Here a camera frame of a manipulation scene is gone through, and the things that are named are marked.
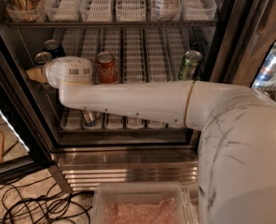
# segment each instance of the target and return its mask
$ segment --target floor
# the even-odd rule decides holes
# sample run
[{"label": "floor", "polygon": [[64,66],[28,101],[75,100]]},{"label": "floor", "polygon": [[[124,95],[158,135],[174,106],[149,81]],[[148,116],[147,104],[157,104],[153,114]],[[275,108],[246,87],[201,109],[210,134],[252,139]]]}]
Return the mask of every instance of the floor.
[{"label": "floor", "polygon": [[[0,163],[27,155],[0,115]],[[0,186],[0,223],[90,223],[93,193],[62,193],[48,170]]]}]

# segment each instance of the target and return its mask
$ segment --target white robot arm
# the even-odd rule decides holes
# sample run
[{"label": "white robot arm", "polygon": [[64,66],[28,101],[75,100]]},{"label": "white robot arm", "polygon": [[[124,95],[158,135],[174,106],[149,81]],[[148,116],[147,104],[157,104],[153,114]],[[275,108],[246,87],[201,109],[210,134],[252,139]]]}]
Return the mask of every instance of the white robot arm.
[{"label": "white robot arm", "polygon": [[201,224],[276,223],[276,103],[269,97],[198,81],[93,85],[90,61],[81,58],[53,60],[45,74],[65,106],[201,131]]}]

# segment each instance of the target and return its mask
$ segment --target stainless steel base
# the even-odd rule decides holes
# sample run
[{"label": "stainless steel base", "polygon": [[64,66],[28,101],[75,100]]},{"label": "stainless steel base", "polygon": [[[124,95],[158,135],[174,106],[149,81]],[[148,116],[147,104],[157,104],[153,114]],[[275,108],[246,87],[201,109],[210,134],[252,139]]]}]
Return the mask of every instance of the stainless steel base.
[{"label": "stainless steel base", "polygon": [[149,149],[62,153],[57,178],[63,190],[95,190],[100,183],[176,181],[188,184],[198,179],[194,149]]}]

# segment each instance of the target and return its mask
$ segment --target white bottle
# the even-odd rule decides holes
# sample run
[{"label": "white bottle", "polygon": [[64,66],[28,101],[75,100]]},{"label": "white bottle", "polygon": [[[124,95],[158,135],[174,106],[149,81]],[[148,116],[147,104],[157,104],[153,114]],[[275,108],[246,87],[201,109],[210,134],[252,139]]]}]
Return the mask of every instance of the white bottle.
[{"label": "white bottle", "polygon": [[160,21],[170,21],[176,15],[178,0],[153,0],[155,16]]}]

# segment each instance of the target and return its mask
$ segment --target refrigerator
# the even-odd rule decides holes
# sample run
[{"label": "refrigerator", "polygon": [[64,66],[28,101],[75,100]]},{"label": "refrigerator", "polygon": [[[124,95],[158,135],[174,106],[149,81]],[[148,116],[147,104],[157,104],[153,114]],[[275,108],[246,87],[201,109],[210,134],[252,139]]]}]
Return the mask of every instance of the refrigerator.
[{"label": "refrigerator", "polygon": [[[173,82],[185,52],[197,50],[202,60],[196,80],[251,87],[276,39],[276,0],[213,0],[213,16],[196,19],[184,16],[183,5],[171,21],[154,20],[151,0],[143,0],[139,21],[127,21],[118,0],[111,1],[108,20],[85,13],[57,20],[50,10],[42,21],[13,21],[10,1],[0,0],[0,110],[29,149],[26,157],[0,163],[0,184],[45,168],[65,192],[108,182],[198,180],[200,132],[105,113],[97,127],[87,127],[81,112],[60,103],[58,90],[31,80],[26,71],[36,67],[45,41],[58,39],[65,55],[92,64],[109,50],[119,83]],[[129,71],[133,57],[139,69]],[[152,70],[156,59],[161,66]]]}]

